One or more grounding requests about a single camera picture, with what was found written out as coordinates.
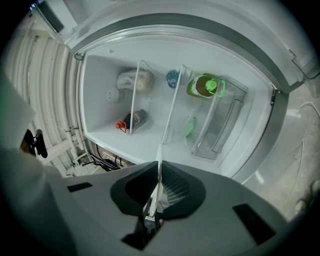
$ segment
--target floor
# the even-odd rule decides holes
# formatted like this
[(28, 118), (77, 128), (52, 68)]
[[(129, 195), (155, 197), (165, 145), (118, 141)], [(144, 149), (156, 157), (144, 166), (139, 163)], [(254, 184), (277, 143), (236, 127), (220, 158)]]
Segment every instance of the floor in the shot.
[[(297, 94), (300, 105), (313, 102), (320, 111), (320, 97), (313, 97), (306, 85), (292, 93)], [(283, 176), (268, 191), (258, 192), (288, 221), (295, 216), (295, 205), (298, 200), (311, 200), (310, 185), (314, 180), (320, 179), (320, 117), (309, 105), (303, 107), (301, 113), (305, 123), (302, 159), (302, 146), (300, 146), (295, 161)]]

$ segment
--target green handle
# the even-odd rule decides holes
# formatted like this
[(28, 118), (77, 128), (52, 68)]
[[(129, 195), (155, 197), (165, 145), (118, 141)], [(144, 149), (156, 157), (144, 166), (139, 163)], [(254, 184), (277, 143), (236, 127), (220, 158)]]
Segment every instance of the green handle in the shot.
[(208, 92), (209, 93), (211, 93), (211, 94), (213, 94), (213, 95), (215, 95), (215, 96), (217, 96), (217, 97), (219, 97), (219, 98), (222, 98), (223, 96), (224, 96), (224, 94), (225, 94), (225, 90), (226, 90), (226, 81), (224, 81), (224, 80), (220, 80), (220, 79), (215, 79), (215, 78), (212, 78), (211, 79), (212, 81), (216, 81), (216, 82), (222, 82), (222, 92), (221, 92), (221, 94), (215, 94), (214, 92), (212, 92), (208, 87), (207, 87), (207, 85), (205, 86), (205, 88), (208, 90)]

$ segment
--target refrigerator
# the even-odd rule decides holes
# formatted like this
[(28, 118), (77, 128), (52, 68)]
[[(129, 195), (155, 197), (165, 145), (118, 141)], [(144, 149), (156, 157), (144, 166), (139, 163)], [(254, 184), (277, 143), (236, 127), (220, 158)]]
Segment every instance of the refrigerator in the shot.
[[(306, 73), (318, 62), (279, 2), (47, 0), (31, 9), (83, 62), (83, 130), (104, 149), (140, 164), (156, 160), (162, 145), (164, 160), (253, 191), (275, 182), (295, 159), (305, 130), (293, 91), (315, 88), (299, 68)], [(171, 71), (175, 88), (168, 86)], [(134, 74), (132, 87), (118, 90), (124, 72)], [(137, 85), (143, 72), (152, 74), (145, 91)], [(189, 95), (201, 74), (224, 81), (223, 95)], [(147, 117), (134, 129), (140, 110)], [(123, 132), (116, 123), (127, 115)]]

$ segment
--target white cord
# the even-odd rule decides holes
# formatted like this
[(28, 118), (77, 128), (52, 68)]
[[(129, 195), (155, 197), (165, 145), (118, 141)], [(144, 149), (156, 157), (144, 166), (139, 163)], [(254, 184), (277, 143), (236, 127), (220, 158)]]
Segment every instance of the white cord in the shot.
[[(311, 101), (307, 101), (305, 103), (303, 103), (300, 107), (303, 108), (305, 106), (310, 106), (312, 108), (314, 108), (314, 110), (316, 111), (316, 113), (318, 114), (319, 118), (320, 118), (320, 112), (318, 111), (318, 109), (316, 108), (315, 104)], [(300, 161), (300, 166), (299, 166), (299, 169), (298, 169), (298, 173), (296, 175), (296, 178), (295, 178), (295, 182), (294, 182), (294, 185), (293, 185), (293, 188), (291, 190), (291, 193), (289, 195), (289, 199), (286, 203), (286, 205), (288, 206), (289, 204), (289, 201), (290, 201), (290, 198), (295, 190), (295, 187), (296, 187), (296, 184), (297, 184), (297, 180), (298, 180), (298, 177), (299, 177), (299, 174), (300, 174), (300, 169), (301, 169), (301, 166), (302, 166), (302, 161), (303, 161), (303, 157), (304, 157), (304, 140), (302, 140), (301, 142), (301, 146), (302, 146), (302, 150), (301, 150), (301, 161)]]

